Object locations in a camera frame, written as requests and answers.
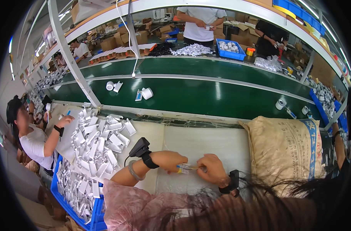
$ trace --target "metal frame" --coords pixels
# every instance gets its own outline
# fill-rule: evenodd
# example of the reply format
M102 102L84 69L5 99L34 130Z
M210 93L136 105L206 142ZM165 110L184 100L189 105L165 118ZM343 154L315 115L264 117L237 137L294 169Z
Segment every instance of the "metal frame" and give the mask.
M316 52L314 50L312 50L311 57L309 58L308 65L306 66L304 74L300 79L300 83L304 83L306 77L308 76L309 71L311 70L313 62L314 62L315 54L316 54Z
M169 8L177 6L201 6L201 7L213 7L213 8L222 8L232 11L246 13L263 20L269 21L283 29L289 31L296 37L300 38L302 41L311 46L318 54L320 54L326 62L333 68L335 73L340 78L342 72L337 66L336 62L331 58L330 54L309 34L303 31L299 26L281 15L266 9L264 7L258 6L251 2L246 2L243 0L226 0L226 1L215 1L215 0L139 0L131 3L132 9L131 13L143 12L147 10L152 10L156 8ZM122 16L127 15L128 4L119 6ZM66 37L68 42L74 40L85 32L105 23L116 19L119 17L118 11L116 8L113 8L107 12L102 13L101 15L91 19L86 22L84 25L76 28L71 34ZM344 85L348 89L349 85L346 79L343 80Z
M129 79L129 78L132 78L132 75L111 75L111 76L100 76L100 77L88 78L86 79L86 81L90 82L90 81L96 81L96 80L113 80L113 79ZM248 86L256 89L267 90L281 95L286 95L289 97L300 99L310 104L314 104L314 102L310 99L306 99L304 97L289 93L284 90L278 90L275 88L262 86L258 84L247 83L247 82L238 81L238 80L229 80L229 79L222 79L222 78L216 78L216 77L196 76L196 75L169 75L169 74L137 74L136 78L164 78L164 79L204 80L204 81L212 81L212 82L222 82L227 84ZM56 84L51 86L50 88L67 85L67 84L73 84L73 83L76 83L76 81L69 81L62 84Z
M73 74L75 80L77 81L78 85L80 86L83 93L86 95L87 99L92 103L92 105L97 108L100 107L101 104L97 99L94 92L91 90L90 86L87 84L86 80L84 79L81 71L79 70L78 65L76 64L73 55L70 52L68 44L66 42L64 33L62 31L61 23L58 17L58 8L56 4L56 0L48 0L48 12L50 16L52 30L55 34L57 45L60 47L60 51L64 59L66 60L66 64L69 67L71 73Z
M342 103L339 111L336 112L336 114L333 116L333 118L326 125L325 131L328 131L330 129L330 127L332 126L332 124L335 123L339 119L340 115L344 112L347 104L348 104L348 96L346 96L344 103Z

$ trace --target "pile of white parts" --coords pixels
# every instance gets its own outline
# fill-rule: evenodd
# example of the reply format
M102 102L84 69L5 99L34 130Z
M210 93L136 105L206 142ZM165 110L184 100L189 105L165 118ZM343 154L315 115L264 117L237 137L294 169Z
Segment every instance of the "pile of white parts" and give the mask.
M56 173L59 193L86 224L91 221L95 198L102 194L98 179L110 178L120 169L117 153L130 141L121 132L126 130L130 136L136 133L122 116L110 114L99 119L97 114L98 110L91 108L79 113L78 127L71 136L76 165L63 159Z

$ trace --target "wristband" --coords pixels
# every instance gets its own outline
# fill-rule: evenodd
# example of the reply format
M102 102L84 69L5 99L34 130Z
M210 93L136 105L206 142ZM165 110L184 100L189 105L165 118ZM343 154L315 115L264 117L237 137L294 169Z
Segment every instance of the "wristband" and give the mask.
M131 162L129 162L129 164L128 164L129 173L130 173L136 180L138 180L138 181L144 180L145 177L140 178L140 177L136 174L136 172L133 170L133 166L132 166L132 165L133 165L134 162L136 162L136 160L131 160Z

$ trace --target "worker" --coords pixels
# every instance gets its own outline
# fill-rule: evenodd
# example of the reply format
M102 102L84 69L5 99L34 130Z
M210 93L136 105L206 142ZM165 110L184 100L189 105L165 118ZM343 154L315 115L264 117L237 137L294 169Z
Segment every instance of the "worker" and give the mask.
M79 43L77 39L74 39L69 43L70 47L74 49L74 54L73 57L78 59L75 60L76 63L80 62L81 60L91 57L92 54L88 49L87 44L85 43Z
M206 47L213 46L214 33L218 25L224 21L227 14L225 10L206 7L178 7L177 17L185 21L184 43L201 44Z
M283 50L289 40L288 32L263 20L259 20L256 24L255 33L260 36L256 48L257 57L260 58L267 59L268 56L279 56L279 49Z
M53 57L55 58L56 62L58 63L59 67L65 67L66 66L66 62L64 57L62 57L60 52L57 52L53 55Z
M55 148L60 137L59 130L71 123L74 118L70 115L62 117L47 138L45 130L48 117L50 116L49 113L44 114L42 123L35 125L33 124L33 111L33 102L29 104L28 113L18 96L15 95L7 104L7 123L11 124L12 135L17 144L21 145L25 153L40 164L48 175L53 176L58 159L58 153Z

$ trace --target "black strap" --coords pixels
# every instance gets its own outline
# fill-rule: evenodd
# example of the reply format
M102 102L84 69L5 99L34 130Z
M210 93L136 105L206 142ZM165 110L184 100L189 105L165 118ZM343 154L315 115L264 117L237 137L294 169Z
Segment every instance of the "black strap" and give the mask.
M142 161L144 164L146 164L146 166L149 168L149 169L156 169L156 168L159 168L159 165L157 164L154 164L154 162L152 161L150 155L142 155Z

